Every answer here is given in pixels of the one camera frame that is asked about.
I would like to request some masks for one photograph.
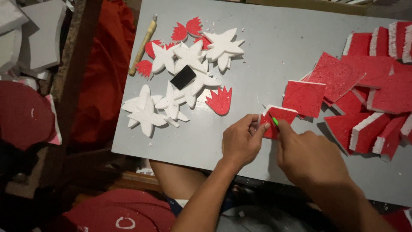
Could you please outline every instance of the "forearm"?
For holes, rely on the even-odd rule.
[[[370,205],[354,182],[316,188],[308,194],[342,231],[395,231]]]
[[[221,159],[185,205],[172,231],[214,231],[223,198],[238,171],[231,163]]]

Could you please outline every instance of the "person's left hand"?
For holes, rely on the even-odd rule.
[[[259,114],[247,114],[223,132],[222,160],[241,169],[252,162],[262,146],[263,134],[270,123],[258,125]]]

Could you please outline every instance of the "gray table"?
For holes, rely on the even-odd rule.
[[[197,99],[194,110],[186,104],[180,110],[191,119],[179,121],[179,128],[155,128],[153,138],[146,137],[140,126],[127,128],[127,112],[121,110],[112,151],[143,158],[197,168],[214,169],[222,157],[222,132],[248,113],[260,113],[263,105],[281,106],[282,94],[288,80],[299,80],[310,70],[323,51],[339,57],[346,38],[355,32],[372,32],[378,26],[388,27],[395,20],[318,12],[303,9],[265,7],[208,0],[144,0],[136,32],[132,60],[139,49],[153,14],[158,15],[157,29],[152,39],[170,42],[176,22],[185,24],[200,16],[203,29],[222,33],[237,27],[237,40],[246,39],[241,46],[243,59],[233,60],[231,69],[223,77],[217,67],[210,68],[233,87],[229,113],[221,117],[205,103],[205,90]],[[188,45],[193,44],[189,36]],[[151,60],[147,55],[143,59]],[[136,97],[144,84],[152,95],[165,95],[168,72],[155,75],[151,81],[143,77],[127,77],[123,101]],[[313,122],[295,118],[292,127],[298,133],[312,130],[322,134],[323,117],[334,115],[329,109],[321,112]],[[291,185],[276,165],[276,143],[264,139],[255,161],[245,166],[239,175]],[[342,155],[353,180],[368,199],[391,204],[412,206],[412,146],[399,147],[393,161],[386,163],[379,157],[346,157]]]

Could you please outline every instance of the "leg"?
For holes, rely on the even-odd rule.
[[[163,192],[173,199],[189,200],[206,180],[200,171],[183,166],[150,160],[150,166],[163,188]]]

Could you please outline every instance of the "workbench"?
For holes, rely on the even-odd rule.
[[[189,122],[178,121],[179,128],[171,125],[155,128],[152,138],[146,137],[140,126],[127,128],[128,112],[121,110],[112,152],[208,170],[213,170],[222,157],[222,133],[227,127],[246,114],[260,114],[264,111],[263,105],[281,106],[287,81],[299,80],[310,72],[323,51],[340,58],[351,32],[373,32],[378,26],[388,27],[396,21],[220,1],[143,0],[130,64],[153,14],[158,18],[152,40],[162,39],[167,43],[176,22],[185,25],[197,16],[201,18],[204,31],[209,28],[209,32],[219,34],[238,28],[236,40],[246,40],[240,46],[245,54],[233,59],[230,70],[223,73],[218,71],[216,64],[209,64],[213,78],[233,88],[231,108],[225,116],[214,113],[204,103],[210,94],[209,89],[205,89],[193,110],[186,104],[180,106]],[[186,44],[191,46],[193,40],[189,36]],[[143,59],[152,61],[146,54]],[[138,74],[128,76],[123,101],[137,97],[144,84],[150,86],[152,95],[164,96],[170,79],[172,75],[167,71],[156,74],[151,80]],[[333,115],[330,109],[323,107],[319,118],[312,121],[295,118],[292,128],[297,133],[312,130],[332,140],[323,117]],[[291,185],[276,164],[276,146],[276,140],[263,139],[255,161],[245,166],[239,175]],[[350,176],[368,199],[412,206],[411,153],[412,146],[399,147],[390,163],[376,154],[342,154],[342,157]]]

